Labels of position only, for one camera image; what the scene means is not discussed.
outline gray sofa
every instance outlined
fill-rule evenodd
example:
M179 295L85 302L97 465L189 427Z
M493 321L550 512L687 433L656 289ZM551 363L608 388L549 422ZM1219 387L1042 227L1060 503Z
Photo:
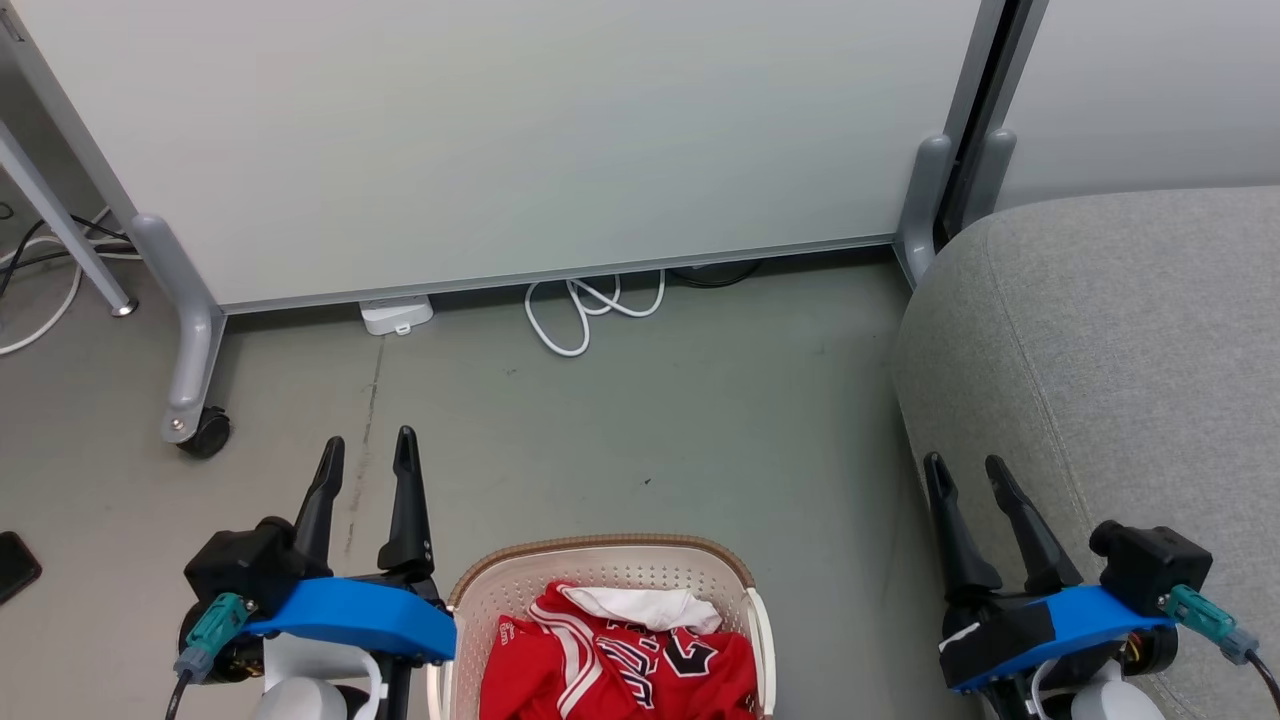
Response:
M1280 665L1280 188L1018 208L960 233L911 299L895 382L1005 587L1024 579L983 459L1001 455L1087 582L1102 520L1215 557L1204 594ZM1139 682L1174 717L1274 717L1252 667L1181 634Z

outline brown basket rim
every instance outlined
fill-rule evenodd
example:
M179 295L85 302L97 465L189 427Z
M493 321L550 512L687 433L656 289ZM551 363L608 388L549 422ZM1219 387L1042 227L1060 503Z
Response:
M557 538L549 541L527 542L524 544L513 544L511 547L504 547L497 552L492 552L488 556L480 559L477 562L471 565L466 573L462 574L460 579L453 585L453 592L449 593L449 607L457 607L462 601L462 594L466 593L471 583L475 582L481 573L493 568L494 565L515 560L517 557L526 557L530 555L541 555L544 552L557 552L563 550L586 550L591 547L621 547L628 544L639 546L654 546L654 547L690 547L694 550L701 550L716 557L719 557L728 565L733 573L737 575L739 580L742 582L744 588L755 588L755 578L751 577L751 571L746 569L746 564L733 555L727 547L719 544L718 542L709 541L707 538L700 538L696 536L676 536L676 534L658 534L658 533L632 533L632 534L608 534L608 536L573 536L567 538Z

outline beige plastic basket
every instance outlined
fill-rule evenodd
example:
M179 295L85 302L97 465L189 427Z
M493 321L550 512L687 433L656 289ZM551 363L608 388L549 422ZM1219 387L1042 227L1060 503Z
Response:
M689 588L716 606L723 630L742 633L755 651L756 717L773 716L777 679L773 634L764 602L746 565L728 550L689 536L590 536L498 551L470 570L449 596L458 626L453 662L428 666L431 720L475 720L480 679L493 648L498 616L529 618L547 583L588 587Z

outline red jersey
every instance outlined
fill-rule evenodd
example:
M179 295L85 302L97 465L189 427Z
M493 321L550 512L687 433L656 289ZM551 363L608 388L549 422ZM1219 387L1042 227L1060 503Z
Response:
M753 720L755 656L737 633L650 633L593 618L550 583L503 615L480 684L480 720Z

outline whiteboard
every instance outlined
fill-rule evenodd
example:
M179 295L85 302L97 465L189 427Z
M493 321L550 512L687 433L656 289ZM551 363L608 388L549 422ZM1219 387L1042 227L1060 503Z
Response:
M1053 0L1004 127L997 209L1280 183L1280 4Z
M891 233L979 0L15 0L221 305Z

